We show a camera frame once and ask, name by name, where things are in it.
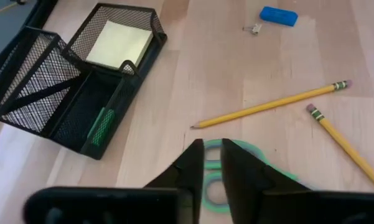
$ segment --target green object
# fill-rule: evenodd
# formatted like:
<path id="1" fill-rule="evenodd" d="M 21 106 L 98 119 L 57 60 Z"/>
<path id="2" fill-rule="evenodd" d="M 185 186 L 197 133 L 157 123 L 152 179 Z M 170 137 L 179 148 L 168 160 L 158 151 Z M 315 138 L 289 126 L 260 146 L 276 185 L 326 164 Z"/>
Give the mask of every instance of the green object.
<path id="1" fill-rule="evenodd" d="M 241 140 L 232 140 L 235 144 L 239 145 L 241 148 L 247 150 L 248 152 L 255 155 L 258 159 L 263 161 L 264 163 L 270 165 L 272 168 L 276 169 L 278 172 L 284 174 L 285 176 L 289 177 L 292 180 L 298 180 L 296 175 L 283 171 L 274 165 L 269 163 L 269 160 L 264 156 L 263 152 L 257 148 L 256 146 L 249 144 L 247 142 Z M 221 139 L 209 140 L 204 142 L 205 150 L 212 150 L 218 149 L 222 146 Z M 230 213 L 230 206 L 227 203 L 215 203 L 211 201 L 207 194 L 207 189 L 209 186 L 214 182 L 222 182 L 222 173 L 221 173 L 222 164 L 220 160 L 206 160 L 205 161 L 205 169 L 207 170 L 215 170 L 207 174 L 203 178 L 203 188 L 202 188 L 202 203 L 203 205 L 216 213 Z"/>
<path id="2" fill-rule="evenodd" d="M 105 109 L 102 108 L 100 113 L 98 114 L 96 120 L 93 123 L 93 126 L 91 127 L 90 131 L 88 132 L 88 135 L 87 135 L 88 138 L 90 137 L 90 135 L 92 134 L 92 132 L 96 128 L 96 126 L 98 125 L 98 121 L 103 116 L 104 110 Z M 108 134 L 108 131 L 111 127 L 111 124 L 112 124 L 112 121 L 114 120 L 114 118 L 115 118 L 115 112 L 111 109 L 108 109 L 104 119 L 102 120 L 99 128 L 97 129 L 97 132 L 93 136 L 93 140 L 91 141 L 91 143 L 93 143 L 96 146 L 101 145 L 101 143 L 103 142 L 103 140 L 106 137 L 106 134 Z"/>

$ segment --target pencil eraser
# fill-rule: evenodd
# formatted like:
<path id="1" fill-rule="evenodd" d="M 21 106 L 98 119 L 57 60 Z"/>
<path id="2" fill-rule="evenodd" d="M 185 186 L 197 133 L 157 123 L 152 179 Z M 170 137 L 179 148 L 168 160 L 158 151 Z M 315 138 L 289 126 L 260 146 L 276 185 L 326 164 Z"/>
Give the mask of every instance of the pencil eraser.
<path id="1" fill-rule="evenodd" d="M 351 87 L 353 85 L 353 80 L 346 80 L 347 87 Z"/>
<path id="2" fill-rule="evenodd" d="M 312 112 L 316 108 L 315 108 L 315 106 L 312 103 L 310 103 L 309 105 L 307 105 L 306 109 L 308 110 L 308 112 Z"/>
<path id="3" fill-rule="evenodd" d="M 294 26 L 297 21 L 297 13 L 284 10 L 276 9 L 273 7 L 265 6 L 260 13 L 260 18 L 264 21 L 275 22 L 287 26 Z"/>

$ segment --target scissors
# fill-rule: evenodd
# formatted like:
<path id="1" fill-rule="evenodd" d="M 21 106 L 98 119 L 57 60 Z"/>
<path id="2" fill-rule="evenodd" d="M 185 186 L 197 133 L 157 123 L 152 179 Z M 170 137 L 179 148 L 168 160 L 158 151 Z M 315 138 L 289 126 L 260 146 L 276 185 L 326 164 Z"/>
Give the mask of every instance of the scissors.
<path id="1" fill-rule="evenodd" d="M 292 180 L 298 180 L 296 175 L 288 173 L 281 169 L 278 169 L 274 165 L 270 164 L 269 160 L 264 156 L 263 152 L 256 146 L 249 144 L 247 142 L 241 141 L 241 140 L 232 140 L 232 141 L 235 144 L 239 145 L 242 149 L 252 153 L 258 159 L 270 165 L 272 168 L 276 169 L 278 172 L 286 175 Z M 222 140 L 221 139 L 208 140 L 208 141 L 204 141 L 203 144 L 205 146 L 205 152 L 207 153 L 207 151 L 209 150 L 220 149 L 222 146 Z M 221 168 L 222 168 L 222 164 L 220 160 L 208 160 L 208 159 L 205 160 L 205 169 L 214 170 L 214 171 L 207 174 L 203 178 L 202 204 L 204 205 L 204 207 L 206 207 L 207 209 L 215 213 L 230 213 L 230 206 L 228 205 L 228 203 L 214 202 L 209 198 L 208 193 L 207 193 L 210 185 L 212 185 L 215 182 L 223 182 Z"/>

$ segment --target wooden desk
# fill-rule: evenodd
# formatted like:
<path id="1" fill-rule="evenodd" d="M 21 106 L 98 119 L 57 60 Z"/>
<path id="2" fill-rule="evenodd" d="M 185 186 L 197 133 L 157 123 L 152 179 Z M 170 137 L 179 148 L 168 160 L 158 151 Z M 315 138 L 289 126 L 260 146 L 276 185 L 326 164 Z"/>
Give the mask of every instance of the wooden desk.
<path id="1" fill-rule="evenodd" d="M 3 126 L 0 223 L 21 223 L 25 198 L 47 186 L 142 187 L 195 138 L 255 144 L 273 164 L 318 189 L 374 192 L 305 112 L 314 103 L 374 168 L 374 0 L 110 2 L 154 7 L 169 41 L 101 161 Z M 69 41 L 95 4 L 59 1 L 45 28 Z M 257 37 L 241 31 L 265 5 L 296 11 L 296 26 L 264 23 Z M 345 79 L 353 88 L 189 129 L 201 119 Z M 201 219 L 230 222 L 205 208 Z"/>

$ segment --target pink eraser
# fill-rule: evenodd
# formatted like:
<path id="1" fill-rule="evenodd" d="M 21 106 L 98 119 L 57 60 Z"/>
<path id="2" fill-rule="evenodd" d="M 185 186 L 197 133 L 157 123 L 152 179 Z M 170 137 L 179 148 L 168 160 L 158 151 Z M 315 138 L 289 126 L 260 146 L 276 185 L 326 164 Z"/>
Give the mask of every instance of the pink eraser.
<path id="1" fill-rule="evenodd" d="M 347 87 L 351 87 L 353 85 L 353 80 L 346 80 Z"/>
<path id="2" fill-rule="evenodd" d="M 310 103 L 309 105 L 307 105 L 306 109 L 308 110 L 308 112 L 311 112 L 311 111 L 315 110 L 316 108 L 312 103 Z"/>

